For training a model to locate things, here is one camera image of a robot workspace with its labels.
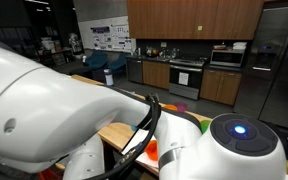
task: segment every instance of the stainless steel refrigerator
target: stainless steel refrigerator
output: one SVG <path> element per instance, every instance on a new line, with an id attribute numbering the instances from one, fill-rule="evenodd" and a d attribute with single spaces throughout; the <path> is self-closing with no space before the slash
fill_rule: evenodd
<path id="1" fill-rule="evenodd" d="M 288 128 L 288 3 L 264 6 L 233 111 Z"/>

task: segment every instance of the green object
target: green object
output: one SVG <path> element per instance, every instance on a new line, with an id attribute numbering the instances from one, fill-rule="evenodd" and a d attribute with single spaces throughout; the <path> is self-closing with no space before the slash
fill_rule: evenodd
<path id="1" fill-rule="evenodd" d="M 202 31 L 203 30 L 203 26 L 197 26 L 197 30 L 198 31 Z"/>
<path id="2" fill-rule="evenodd" d="M 202 134 L 205 133 L 207 130 L 208 126 L 210 125 L 211 121 L 210 120 L 203 120 L 201 121 L 201 127 L 202 127 Z"/>

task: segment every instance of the kitchen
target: kitchen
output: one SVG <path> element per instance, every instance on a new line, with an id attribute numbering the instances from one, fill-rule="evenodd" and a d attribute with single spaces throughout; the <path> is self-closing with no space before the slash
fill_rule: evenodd
<path id="1" fill-rule="evenodd" d="M 137 41 L 127 57 L 130 82 L 288 129 L 288 82 L 277 89 L 288 81 L 288 2 L 145 2 L 127 1 Z"/>

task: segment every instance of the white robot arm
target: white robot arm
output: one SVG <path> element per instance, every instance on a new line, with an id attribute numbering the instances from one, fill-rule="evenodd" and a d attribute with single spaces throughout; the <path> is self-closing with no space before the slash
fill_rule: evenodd
<path id="1" fill-rule="evenodd" d="M 111 122 L 137 126 L 149 109 L 147 101 L 0 49 L 1 164 L 42 171 L 66 154 L 86 151 L 85 142 L 94 148 L 91 137 Z M 265 125 L 224 115 L 202 136 L 198 121 L 190 118 L 167 110 L 160 114 L 155 131 L 160 179 L 285 179 L 283 147 Z M 239 134 L 236 126 L 246 132 Z"/>

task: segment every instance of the blue light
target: blue light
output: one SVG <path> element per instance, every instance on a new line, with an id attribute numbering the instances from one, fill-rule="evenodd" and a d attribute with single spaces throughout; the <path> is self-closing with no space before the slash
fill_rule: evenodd
<path id="1" fill-rule="evenodd" d="M 239 134 L 243 134 L 246 131 L 245 128 L 242 126 L 235 126 L 234 130 Z"/>

